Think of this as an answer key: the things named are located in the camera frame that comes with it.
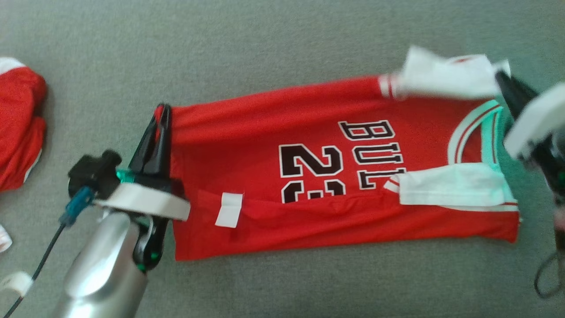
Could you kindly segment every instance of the red jersey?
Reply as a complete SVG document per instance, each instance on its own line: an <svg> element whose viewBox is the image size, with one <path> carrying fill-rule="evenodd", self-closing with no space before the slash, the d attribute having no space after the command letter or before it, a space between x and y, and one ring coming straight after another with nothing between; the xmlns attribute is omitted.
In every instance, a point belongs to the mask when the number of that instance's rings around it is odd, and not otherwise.
<svg viewBox="0 0 565 318"><path fill-rule="evenodd" d="M495 101L393 98L388 76L173 108L191 203L177 260L392 240L516 240Z"/></svg>
<svg viewBox="0 0 565 318"><path fill-rule="evenodd" d="M41 154L45 121L37 116L47 87L13 58L0 58L0 191L20 187Z"/></svg>

